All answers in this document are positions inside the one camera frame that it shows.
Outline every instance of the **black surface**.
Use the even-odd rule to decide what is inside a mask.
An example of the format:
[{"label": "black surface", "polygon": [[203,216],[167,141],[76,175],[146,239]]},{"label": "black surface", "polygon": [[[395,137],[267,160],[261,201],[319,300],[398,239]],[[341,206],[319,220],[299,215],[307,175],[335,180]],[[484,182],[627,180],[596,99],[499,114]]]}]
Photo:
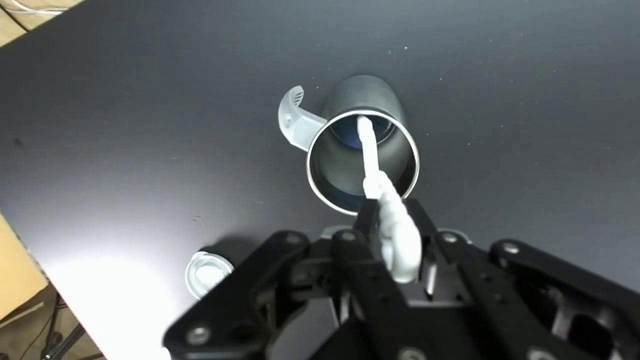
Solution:
[{"label": "black surface", "polygon": [[638,17],[634,0],[90,0],[0,50],[0,210],[56,286],[108,252],[186,298],[203,245],[351,222],[314,199],[276,106],[303,85],[320,111],[371,73],[414,123],[414,196],[438,226],[640,290]]}]

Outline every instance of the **white handle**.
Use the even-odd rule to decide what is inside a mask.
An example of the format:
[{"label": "white handle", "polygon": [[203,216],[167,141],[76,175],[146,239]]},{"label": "white handle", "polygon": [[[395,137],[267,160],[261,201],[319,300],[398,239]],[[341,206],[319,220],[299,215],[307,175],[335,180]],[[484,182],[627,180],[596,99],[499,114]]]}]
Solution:
[{"label": "white handle", "polygon": [[280,124],[280,132],[293,147],[309,153],[314,139],[325,129],[327,118],[320,118],[300,108],[303,99],[304,99],[303,86],[296,86],[282,97],[278,106],[278,124]]}]

